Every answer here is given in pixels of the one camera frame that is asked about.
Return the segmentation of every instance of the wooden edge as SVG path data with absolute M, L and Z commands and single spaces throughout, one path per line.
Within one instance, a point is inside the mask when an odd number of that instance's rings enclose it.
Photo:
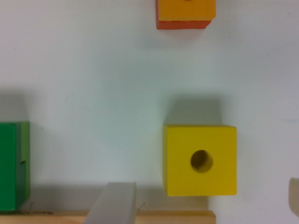
M 0 224 L 81 224 L 89 211 L 20 211 L 0 215 Z M 138 210 L 135 224 L 216 224 L 212 211 Z

